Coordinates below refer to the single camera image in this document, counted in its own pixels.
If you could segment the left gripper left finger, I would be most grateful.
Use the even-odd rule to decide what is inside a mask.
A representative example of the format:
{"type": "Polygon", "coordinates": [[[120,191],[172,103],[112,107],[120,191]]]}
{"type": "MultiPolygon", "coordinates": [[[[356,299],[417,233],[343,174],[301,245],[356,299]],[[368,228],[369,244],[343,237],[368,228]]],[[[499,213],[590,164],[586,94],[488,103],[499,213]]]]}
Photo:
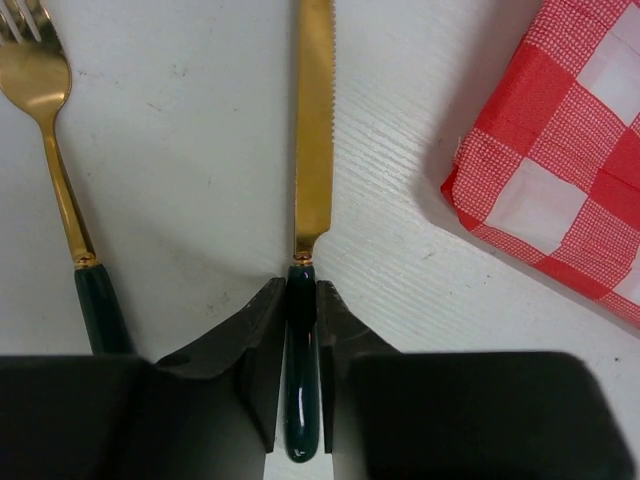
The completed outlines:
{"type": "Polygon", "coordinates": [[[150,362],[5,356],[5,479],[260,479],[273,450],[285,282],[150,362]]]}

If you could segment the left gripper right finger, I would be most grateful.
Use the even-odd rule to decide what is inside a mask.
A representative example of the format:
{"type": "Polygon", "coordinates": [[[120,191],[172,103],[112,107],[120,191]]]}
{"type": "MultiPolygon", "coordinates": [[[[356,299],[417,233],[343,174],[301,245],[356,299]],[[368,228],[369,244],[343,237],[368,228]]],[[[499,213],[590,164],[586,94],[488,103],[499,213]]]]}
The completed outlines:
{"type": "Polygon", "coordinates": [[[554,351],[403,353],[317,285],[324,447],[338,479],[632,479],[593,374],[554,351]]]}

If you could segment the red white checkered cloth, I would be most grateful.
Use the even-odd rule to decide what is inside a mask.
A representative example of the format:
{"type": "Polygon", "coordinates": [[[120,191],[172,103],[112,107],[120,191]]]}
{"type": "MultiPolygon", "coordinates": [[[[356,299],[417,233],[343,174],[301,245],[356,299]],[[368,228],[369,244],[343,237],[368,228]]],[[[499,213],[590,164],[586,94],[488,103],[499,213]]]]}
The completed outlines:
{"type": "Polygon", "coordinates": [[[639,322],[639,5],[547,1],[441,191],[475,237],[639,322]]]}

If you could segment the gold fork dark handle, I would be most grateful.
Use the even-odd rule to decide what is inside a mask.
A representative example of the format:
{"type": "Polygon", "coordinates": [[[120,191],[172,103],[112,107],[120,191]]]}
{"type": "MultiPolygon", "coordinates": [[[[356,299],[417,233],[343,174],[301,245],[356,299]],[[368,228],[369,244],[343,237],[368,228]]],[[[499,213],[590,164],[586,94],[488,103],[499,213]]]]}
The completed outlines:
{"type": "Polygon", "coordinates": [[[1,3],[1,92],[38,125],[59,208],[91,350],[132,354],[134,345],[105,266],[76,201],[56,138],[72,72],[50,15],[39,1],[1,3]]]}

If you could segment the gold knife dark handle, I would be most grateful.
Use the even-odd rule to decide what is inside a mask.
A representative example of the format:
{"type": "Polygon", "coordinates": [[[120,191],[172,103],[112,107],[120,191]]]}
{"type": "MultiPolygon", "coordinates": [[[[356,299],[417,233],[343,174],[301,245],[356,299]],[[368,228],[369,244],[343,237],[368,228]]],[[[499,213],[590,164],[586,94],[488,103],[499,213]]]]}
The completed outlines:
{"type": "Polygon", "coordinates": [[[311,460],[320,432],[314,246],[329,231],[333,199],[335,7],[298,4],[294,252],[286,292],[284,434],[288,457],[311,460]]]}

